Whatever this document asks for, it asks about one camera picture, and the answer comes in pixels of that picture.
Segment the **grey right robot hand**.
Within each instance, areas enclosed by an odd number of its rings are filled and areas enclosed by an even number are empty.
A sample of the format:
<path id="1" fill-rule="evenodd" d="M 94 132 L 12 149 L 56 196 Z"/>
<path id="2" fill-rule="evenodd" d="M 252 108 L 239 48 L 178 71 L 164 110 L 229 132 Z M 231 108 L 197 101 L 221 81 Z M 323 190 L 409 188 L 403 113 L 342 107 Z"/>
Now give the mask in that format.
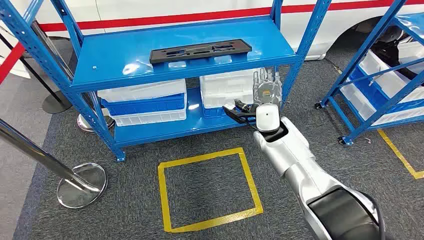
<path id="1" fill-rule="evenodd" d="M 279 72 L 258 68 L 253 72 L 253 105 L 274 104 L 282 106 L 282 82 Z"/>

